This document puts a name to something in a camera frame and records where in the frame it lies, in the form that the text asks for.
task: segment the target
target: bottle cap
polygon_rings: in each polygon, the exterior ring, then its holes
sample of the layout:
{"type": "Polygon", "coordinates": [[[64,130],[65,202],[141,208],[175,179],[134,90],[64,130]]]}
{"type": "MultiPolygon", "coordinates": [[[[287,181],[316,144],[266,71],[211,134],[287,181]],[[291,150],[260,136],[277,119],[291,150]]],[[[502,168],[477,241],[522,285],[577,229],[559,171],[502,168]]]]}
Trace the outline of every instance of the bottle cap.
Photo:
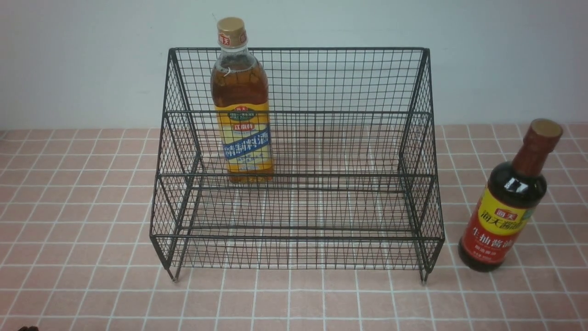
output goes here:
{"type": "Polygon", "coordinates": [[[245,23],[238,17],[226,17],[216,24],[219,45],[223,48],[239,48],[247,44],[245,23]]]}
{"type": "Polygon", "coordinates": [[[562,134],[561,125],[552,120],[538,118],[531,122],[524,135],[523,144],[537,151],[551,153],[562,134]]]}

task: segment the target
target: metal wire shelf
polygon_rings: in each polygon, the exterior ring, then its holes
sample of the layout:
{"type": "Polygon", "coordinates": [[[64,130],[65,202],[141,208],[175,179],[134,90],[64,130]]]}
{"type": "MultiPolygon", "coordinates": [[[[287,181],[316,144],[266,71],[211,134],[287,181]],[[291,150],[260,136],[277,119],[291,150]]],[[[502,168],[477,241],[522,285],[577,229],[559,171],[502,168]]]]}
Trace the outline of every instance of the metal wire shelf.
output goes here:
{"type": "Polygon", "coordinates": [[[169,50],[150,237],[183,266],[413,269],[445,235],[426,48],[253,48],[273,180],[235,184],[209,92],[219,50],[169,50]]]}

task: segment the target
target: wire basket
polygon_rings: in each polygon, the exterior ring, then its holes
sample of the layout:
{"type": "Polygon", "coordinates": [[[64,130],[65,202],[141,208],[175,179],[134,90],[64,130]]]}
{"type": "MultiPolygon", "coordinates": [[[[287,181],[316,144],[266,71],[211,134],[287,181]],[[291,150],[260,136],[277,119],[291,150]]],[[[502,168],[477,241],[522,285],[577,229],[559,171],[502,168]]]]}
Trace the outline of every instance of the wire basket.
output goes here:
{"type": "Polygon", "coordinates": [[[413,269],[445,240],[426,48],[252,48],[273,180],[235,184],[209,92],[215,48],[168,55],[149,234],[183,266],[413,269]]]}

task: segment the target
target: gold bottle cap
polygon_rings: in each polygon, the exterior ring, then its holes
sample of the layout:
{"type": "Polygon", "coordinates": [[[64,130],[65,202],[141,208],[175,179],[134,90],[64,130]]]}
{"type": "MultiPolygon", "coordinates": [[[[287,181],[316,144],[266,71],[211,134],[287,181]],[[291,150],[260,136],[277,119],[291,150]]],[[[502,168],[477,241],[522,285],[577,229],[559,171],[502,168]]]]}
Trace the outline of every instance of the gold bottle cap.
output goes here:
{"type": "Polygon", "coordinates": [[[219,45],[223,48],[239,48],[247,44],[245,23],[238,17],[226,17],[216,24],[219,45]]]}

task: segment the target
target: red label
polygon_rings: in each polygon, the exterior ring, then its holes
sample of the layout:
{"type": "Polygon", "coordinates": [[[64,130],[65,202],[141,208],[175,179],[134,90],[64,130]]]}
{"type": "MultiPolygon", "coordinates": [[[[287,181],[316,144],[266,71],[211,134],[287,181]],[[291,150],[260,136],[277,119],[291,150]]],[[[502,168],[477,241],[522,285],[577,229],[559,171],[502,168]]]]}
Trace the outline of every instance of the red label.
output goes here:
{"type": "Polygon", "coordinates": [[[221,45],[230,46],[230,38],[225,34],[219,34],[219,43],[221,45]]]}
{"type": "Polygon", "coordinates": [[[253,123],[240,123],[240,124],[233,124],[234,131],[253,131],[255,129],[255,124],[253,123]]]}

